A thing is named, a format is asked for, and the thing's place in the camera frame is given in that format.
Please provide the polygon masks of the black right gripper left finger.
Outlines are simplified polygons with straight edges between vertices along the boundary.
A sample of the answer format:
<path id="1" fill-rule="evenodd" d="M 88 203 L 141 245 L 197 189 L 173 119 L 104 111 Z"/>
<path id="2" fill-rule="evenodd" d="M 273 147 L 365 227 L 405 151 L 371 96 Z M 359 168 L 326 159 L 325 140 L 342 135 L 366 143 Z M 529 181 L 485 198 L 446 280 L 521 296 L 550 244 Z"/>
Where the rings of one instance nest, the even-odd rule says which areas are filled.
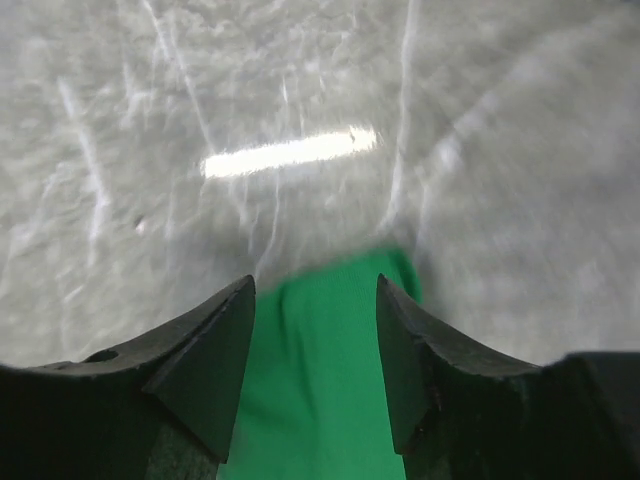
<path id="1" fill-rule="evenodd" d="M 80 362 L 1 369 L 5 479 L 213 479 L 255 322 L 251 276 Z"/>

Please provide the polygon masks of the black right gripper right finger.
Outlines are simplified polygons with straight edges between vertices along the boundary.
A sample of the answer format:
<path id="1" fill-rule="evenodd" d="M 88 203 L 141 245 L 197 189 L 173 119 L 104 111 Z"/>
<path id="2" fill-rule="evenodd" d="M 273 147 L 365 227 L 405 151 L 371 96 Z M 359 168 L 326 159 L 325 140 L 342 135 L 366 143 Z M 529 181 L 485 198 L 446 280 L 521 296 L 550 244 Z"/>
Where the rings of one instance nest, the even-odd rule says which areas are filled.
<path id="1" fill-rule="evenodd" d="M 639 356 L 537 366 L 472 339 L 386 277 L 376 323 L 394 451 L 410 479 L 635 479 Z"/>

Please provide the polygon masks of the green tank top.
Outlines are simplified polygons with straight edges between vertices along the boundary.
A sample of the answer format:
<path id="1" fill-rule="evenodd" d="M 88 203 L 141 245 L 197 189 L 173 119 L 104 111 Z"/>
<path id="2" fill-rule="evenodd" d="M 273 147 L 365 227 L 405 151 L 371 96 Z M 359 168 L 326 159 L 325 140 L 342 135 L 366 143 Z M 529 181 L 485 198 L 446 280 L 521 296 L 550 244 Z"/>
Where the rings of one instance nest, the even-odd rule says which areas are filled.
<path id="1" fill-rule="evenodd" d="M 422 297 L 408 256 L 374 249 L 280 283 L 256 320 L 222 479 L 400 479 L 376 329 L 377 280 Z"/>

